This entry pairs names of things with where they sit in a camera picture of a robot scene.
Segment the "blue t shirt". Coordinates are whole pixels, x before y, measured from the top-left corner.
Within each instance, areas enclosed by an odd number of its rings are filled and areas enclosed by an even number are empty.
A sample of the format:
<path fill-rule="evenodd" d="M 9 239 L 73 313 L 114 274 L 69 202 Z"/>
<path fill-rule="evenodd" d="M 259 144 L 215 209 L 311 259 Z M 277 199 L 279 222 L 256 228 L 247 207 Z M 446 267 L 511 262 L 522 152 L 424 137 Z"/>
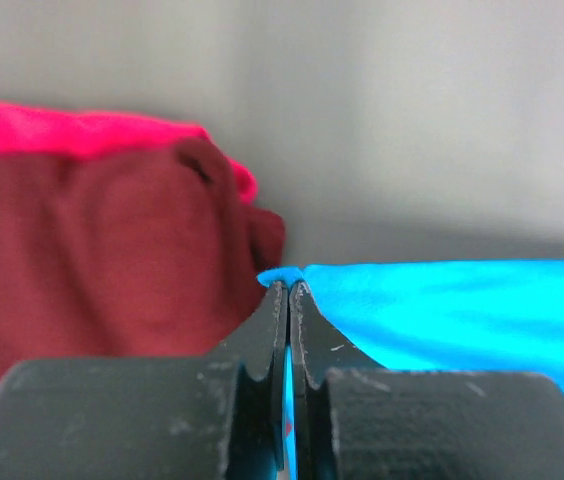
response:
<path fill-rule="evenodd" d="M 310 265 L 258 279 L 306 283 L 320 313 L 384 367 L 526 370 L 564 390 L 564 260 Z"/>

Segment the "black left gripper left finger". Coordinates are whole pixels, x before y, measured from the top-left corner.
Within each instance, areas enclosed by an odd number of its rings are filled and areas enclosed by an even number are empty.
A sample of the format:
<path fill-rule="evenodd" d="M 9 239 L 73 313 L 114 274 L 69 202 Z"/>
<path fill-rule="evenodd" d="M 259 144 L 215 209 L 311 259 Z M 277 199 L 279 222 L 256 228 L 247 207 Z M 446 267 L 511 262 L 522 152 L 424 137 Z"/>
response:
<path fill-rule="evenodd" d="M 20 363 L 0 380 L 0 479 L 273 479 L 287 287 L 203 356 Z"/>

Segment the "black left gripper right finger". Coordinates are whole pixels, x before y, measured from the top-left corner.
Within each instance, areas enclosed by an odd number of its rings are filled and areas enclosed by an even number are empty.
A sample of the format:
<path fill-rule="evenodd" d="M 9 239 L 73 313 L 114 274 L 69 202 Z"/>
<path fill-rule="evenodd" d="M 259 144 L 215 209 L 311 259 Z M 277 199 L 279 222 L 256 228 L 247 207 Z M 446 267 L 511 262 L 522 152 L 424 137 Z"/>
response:
<path fill-rule="evenodd" d="M 564 479 L 564 394 L 522 372 L 383 368 L 289 295 L 300 479 Z"/>

